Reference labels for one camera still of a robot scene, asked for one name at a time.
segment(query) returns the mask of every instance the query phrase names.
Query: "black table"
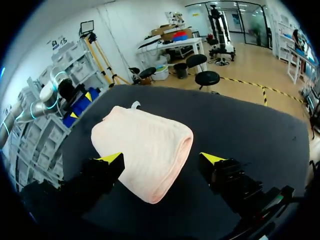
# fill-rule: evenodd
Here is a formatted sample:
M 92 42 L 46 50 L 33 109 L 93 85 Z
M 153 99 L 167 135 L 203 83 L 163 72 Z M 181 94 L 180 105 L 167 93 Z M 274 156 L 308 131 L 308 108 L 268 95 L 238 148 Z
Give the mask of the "black table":
M 69 180 L 81 160 L 97 158 L 91 129 L 118 105 L 176 120 L 190 127 L 194 142 L 176 181 L 157 204 L 143 202 L 120 182 L 103 195 L 83 218 L 105 229 L 148 238 L 193 236 L 219 239 L 240 217 L 220 195 L 214 195 L 198 171 L 199 153 L 235 158 L 245 173 L 263 182 L 266 192 L 286 185 L 302 196 L 309 163 L 307 126 L 269 107 L 200 91 L 152 86 L 116 86 L 84 114 L 62 145 L 64 178 Z M 295 204 L 275 220 L 283 223 Z

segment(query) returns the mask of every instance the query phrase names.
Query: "white bucket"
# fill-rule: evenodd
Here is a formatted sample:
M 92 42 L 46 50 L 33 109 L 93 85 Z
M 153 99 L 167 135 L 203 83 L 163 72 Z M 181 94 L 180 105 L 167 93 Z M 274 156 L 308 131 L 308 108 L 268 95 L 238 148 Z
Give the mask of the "white bucket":
M 168 77 L 169 77 L 169 69 L 167 66 L 163 70 L 156 71 L 154 75 L 152 75 L 152 79 L 154 81 L 166 80 Z

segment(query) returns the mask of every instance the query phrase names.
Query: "poster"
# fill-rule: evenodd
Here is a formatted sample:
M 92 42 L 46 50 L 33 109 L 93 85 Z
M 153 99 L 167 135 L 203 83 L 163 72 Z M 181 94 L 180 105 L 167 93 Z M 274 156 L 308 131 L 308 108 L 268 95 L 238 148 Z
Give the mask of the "poster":
M 232 14 L 233 22 L 234 22 L 234 27 L 236 29 L 241 30 L 241 25 L 240 25 L 240 18 L 238 14 Z

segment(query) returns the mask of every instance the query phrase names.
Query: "storage rack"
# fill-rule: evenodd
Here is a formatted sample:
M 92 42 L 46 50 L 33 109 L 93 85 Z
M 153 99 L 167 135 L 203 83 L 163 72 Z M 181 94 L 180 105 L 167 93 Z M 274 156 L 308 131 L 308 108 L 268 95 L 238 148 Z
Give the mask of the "storage rack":
M 50 72 L 54 66 L 66 71 L 74 86 L 84 84 L 86 88 L 99 88 L 102 93 L 109 87 L 91 53 L 81 41 L 70 43 L 68 49 L 53 55 L 52 62 L 37 80 L 27 80 L 29 87 L 22 89 L 18 97 L 24 110 L 28 111 L 27 106 L 39 99 L 42 87 L 50 81 Z M 33 181 L 41 183 L 43 180 L 59 187 L 59 181 L 64 177 L 61 145 L 70 132 L 71 129 L 63 124 L 61 116 L 57 114 L 14 125 L 9 139 L 8 169 L 18 191 Z

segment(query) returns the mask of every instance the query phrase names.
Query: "cardboard box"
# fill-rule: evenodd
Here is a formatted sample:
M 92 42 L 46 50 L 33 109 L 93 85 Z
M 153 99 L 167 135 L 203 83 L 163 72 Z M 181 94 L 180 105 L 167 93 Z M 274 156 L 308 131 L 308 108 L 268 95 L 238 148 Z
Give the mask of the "cardboard box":
M 163 27 L 157 28 L 157 29 L 153 29 L 151 31 L 151 35 L 152 36 L 156 36 L 156 35 L 163 35 L 164 31 L 169 30 L 169 29 L 173 29 L 175 28 L 175 25 L 164 25 Z

